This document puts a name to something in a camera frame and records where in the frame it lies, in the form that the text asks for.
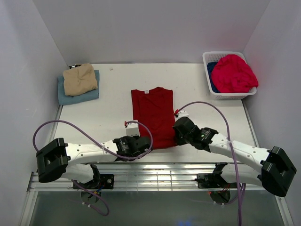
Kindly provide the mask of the dark red t shirt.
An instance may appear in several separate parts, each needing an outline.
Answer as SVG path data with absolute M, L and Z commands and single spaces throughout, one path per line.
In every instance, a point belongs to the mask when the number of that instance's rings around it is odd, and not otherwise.
M 172 90 L 162 87 L 131 91 L 133 119 L 144 125 L 139 127 L 141 136 L 152 134 L 153 149 L 176 146 L 173 97 Z

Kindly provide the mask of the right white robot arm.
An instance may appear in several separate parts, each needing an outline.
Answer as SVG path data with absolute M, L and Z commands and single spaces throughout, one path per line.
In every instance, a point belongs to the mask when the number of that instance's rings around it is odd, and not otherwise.
M 216 163 L 212 173 L 197 177 L 200 188 L 234 187 L 238 180 L 242 184 L 261 186 L 273 195 L 286 196 L 297 169 L 282 148 L 265 149 L 230 142 L 214 129 L 200 129 L 188 117 L 178 119 L 173 129 L 178 145 L 190 144 L 198 150 L 224 155 L 238 163 Z

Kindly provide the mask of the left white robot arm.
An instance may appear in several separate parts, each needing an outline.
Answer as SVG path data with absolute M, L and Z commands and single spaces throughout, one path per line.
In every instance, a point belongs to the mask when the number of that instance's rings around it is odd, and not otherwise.
M 101 146 L 65 143 L 63 138 L 57 138 L 36 154 L 39 182 L 67 178 L 95 188 L 100 176 L 94 163 L 133 161 L 151 151 L 151 145 L 149 137 L 139 136 L 115 138 Z

